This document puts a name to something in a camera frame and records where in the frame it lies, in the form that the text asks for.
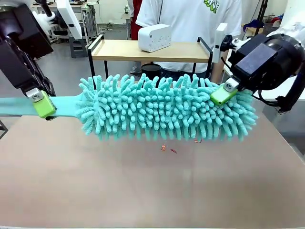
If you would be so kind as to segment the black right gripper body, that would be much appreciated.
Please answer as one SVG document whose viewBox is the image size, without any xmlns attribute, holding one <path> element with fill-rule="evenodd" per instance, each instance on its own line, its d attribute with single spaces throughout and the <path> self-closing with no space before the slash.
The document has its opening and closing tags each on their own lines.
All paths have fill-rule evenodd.
<svg viewBox="0 0 305 229">
<path fill-rule="evenodd" d="M 305 60 L 301 43 L 285 34 L 258 34 L 232 51 L 229 62 L 238 89 L 272 90 L 293 75 Z"/>
</svg>

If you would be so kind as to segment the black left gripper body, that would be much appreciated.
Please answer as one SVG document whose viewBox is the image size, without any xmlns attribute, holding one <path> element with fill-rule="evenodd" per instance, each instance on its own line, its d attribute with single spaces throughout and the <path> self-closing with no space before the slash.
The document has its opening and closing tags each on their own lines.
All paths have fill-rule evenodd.
<svg viewBox="0 0 305 229">
<path fill-rule="evenodd" d="M 30 81 L 42 84 L 42 70 L 35 60 L 52 52 L 27 4 L 0 5 L 0 70 L 16 89 Z"/>
</svg>

